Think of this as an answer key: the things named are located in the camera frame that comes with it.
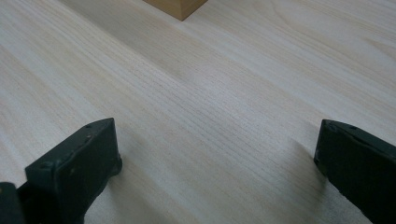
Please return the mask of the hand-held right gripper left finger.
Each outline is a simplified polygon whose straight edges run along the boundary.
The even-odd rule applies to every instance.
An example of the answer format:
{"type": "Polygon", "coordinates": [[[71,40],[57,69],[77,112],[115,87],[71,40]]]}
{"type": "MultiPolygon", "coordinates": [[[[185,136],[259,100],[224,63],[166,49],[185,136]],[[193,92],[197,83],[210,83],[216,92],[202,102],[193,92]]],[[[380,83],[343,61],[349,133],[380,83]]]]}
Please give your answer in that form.
{"type": "Polygon", "coordinates": [[[25,168],[18,193],[28,224],[84,224],[108,180],[122,168],[115,120],[101,119],[71,134],[25,168]]]}

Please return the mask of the brown wooden box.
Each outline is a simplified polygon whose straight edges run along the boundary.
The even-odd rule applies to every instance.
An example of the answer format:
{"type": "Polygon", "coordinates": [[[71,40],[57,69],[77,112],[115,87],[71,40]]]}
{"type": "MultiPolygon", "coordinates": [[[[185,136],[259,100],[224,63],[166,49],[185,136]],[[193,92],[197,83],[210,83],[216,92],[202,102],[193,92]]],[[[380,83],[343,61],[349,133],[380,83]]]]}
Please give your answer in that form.
{"type": "Polygon", "coordinates": [[[180,20],[186,20],[208,0],[143,0],[164,13],[180,20]]]}

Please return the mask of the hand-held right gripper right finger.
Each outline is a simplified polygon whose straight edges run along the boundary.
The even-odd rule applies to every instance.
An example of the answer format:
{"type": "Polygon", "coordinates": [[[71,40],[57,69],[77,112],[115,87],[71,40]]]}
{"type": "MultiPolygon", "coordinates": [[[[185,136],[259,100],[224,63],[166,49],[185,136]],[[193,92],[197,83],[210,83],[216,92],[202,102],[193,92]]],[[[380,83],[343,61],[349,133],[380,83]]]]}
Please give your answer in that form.
{"type": "Polygon", "coordinates": [[[314,163],[374,224],[396,224],[396,146],[355,126],[325,119],[314,163]]]}

